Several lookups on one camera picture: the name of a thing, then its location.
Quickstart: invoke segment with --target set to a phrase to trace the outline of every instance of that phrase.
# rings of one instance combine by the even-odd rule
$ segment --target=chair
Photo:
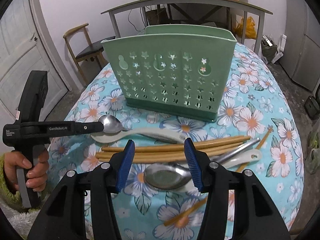
[[[108,37],[106,39],[102,39],[100,41],[96,41],[96,42],[92,43],[91,40],[90,40],[90,37],[88,35],[87,29],[86,29],[86,27],[88,25],[89,25],[89,23],[85,23],[85,24],[82,24],[82,25],[80,25],[78,27],[74,27],[74,28],[68,30],[63,35],[63,38],[66,41],[66,45],[67,45],[68,50],[70,52],[70,55],[71,55],[73,61],[75,62],[76,66],[77,66],[77,68],[78,68],[78,70],[79,70],[79,72],[80,72],[80,74],[81,74],[81,76],[82,76],[82,78],[83,78],[83,80],[85,81],[86,84],[88,84],[88,80],[85,77],[85,75],[84,75],[84,73],[83,73],[83,71],[82,71],[82,69],[81,69],[81,67],[79,65],[79,62],[94,57],[96,59],[98,65],[99,65],[100,69],[102,69],[101,64],[103,64],[103,65],[106,65],[106,64],[105,64],[105,59],[104,59],[104,57],[102,55],[103,47],[102,47],[101,41],[103,41],[103,40],[113,40],[113,39],[116,38],[115,36],[112,36],[112,37]],[[68,37],[71,36],[72,34],[78,32],[81,29],[83,29],[83,31],[84,31],[84,35],[85,35],[85,38],[86,38],[89,46],[86,47],[83,51],[81,51],[77,56],[75,56],[75,54],[73,53],[73,51],[71,49],[70,43],[68,41]]]

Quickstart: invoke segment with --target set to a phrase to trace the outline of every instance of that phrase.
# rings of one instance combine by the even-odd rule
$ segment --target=table top
[[[160,127],[183,133],[193,141],[235,135],[263,137],[263,158],[248,168],[255,172],[279,209],[288,228],[299,210],[303,190],[303,156],[300,137],[287,100],[266,65],[250,49],[237,43],[216,123],[169,116],[127,107],[124,95],[108,64],[82,93],[67,121],[92,122],[105,112],[116,116],[124,127]],[[122,139],[112,146],[123,147]],[[136,146],[161,142],[131,136]],[[95,154],[102,144],[89,135],[54,138],[49,147],[48,183],[55,186],[70,170],[92,171],[100,163]],[[204,215],[202,206],[175,225],[163,222],[203,199],[195,187],[187,191],[159,192],[143,182],[148,165],[133,164],[126,187],[115,195],[113,205],[123,239],[196,239]],[[232,236],[234,193],[229,192],[226,237]],[[90,217],[90,193],[85,199],[85,218]]]
[[[142,5],[142,3],[148,3],[148,5],[156,5],[156,4],[166,4],[166,3],[181,3],[181,2],[191,2],[193,0],[137,0],[137,1],[134,1],[134,2],[131,2],[131,3],[126,3],[126,4],[123,4],[123,5],[120,5],[120,6],[117,6],[117,7],[114,7],[112,9],[109,9],[107,11],[104,11],[102,12],[101,14],[104,14],[104,13],[108,13],[108,12],[113,12],[113,13],[119,13],[119,12],[123,12],[123,11],[127,11],[127,10],[130,10],[132,8],[139,8],[139,7],[142,7],[142,6],[145,6],[145,5]],[[208,3],[210,4],[209,2],[210,0],[196,0],[195,3]],[[226,3],[228,2],[229,4],[237,4],[237,5],[244,5],[248,8],[252,8],[252,9],[255,9],[255,10],[258,10],[258,11],[261,11],[261,12],[264,12],[264,13],[268,13],[268,14],[273,14],[272,12],[268,11],[268,10],[265,10],[261,7],[258,7],[258,6],[255,6],[253,4],[250,4],[250,3],[246,3],[246,2],[243,2],[243,1],[239,1],[239,0],[216,0],[216,1],[220,1],[222,3]]]

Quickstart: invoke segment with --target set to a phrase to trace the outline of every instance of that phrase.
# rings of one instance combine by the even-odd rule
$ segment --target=basket
[[[127,105],[215,122],[236,38],[199,25],[148,26],[102,41]]]

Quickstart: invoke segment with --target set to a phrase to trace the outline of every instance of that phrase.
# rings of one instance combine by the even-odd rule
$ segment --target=silver bolt
[[[109,169],[110,168],[110,163],[101,164],[101,168],[104,169],[104,170]]]
[[[209,166],[210,166],[211,168],[213,168],[213,169],[216,169],[216,168],[219,167],[219,164],[216,163],[216,162],[210,162]]]
[[[247,175],[248,177],[251,177],[253,173],[250,170],[245,170],[244,174]]]
[[[67,172],[68,177],[73,177],[75,174],[76,174],[76,172],[74,170],[70,170]]]

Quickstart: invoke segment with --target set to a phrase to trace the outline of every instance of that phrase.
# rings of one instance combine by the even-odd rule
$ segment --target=human hand
[[[45,149],[38,157],[38,163],[27,173],[26,186],[32,188],[33,191],[42,191],[45,188],[47,181],[46,171],[49,168],[49,154],[47,149]],[[4,176],[6,178],[8,187],[11,191],[19,190],[16,166],[20,166],[25,169],[30,169],[32,167],[31,162],[18,151],[9,152],[4,154]]]

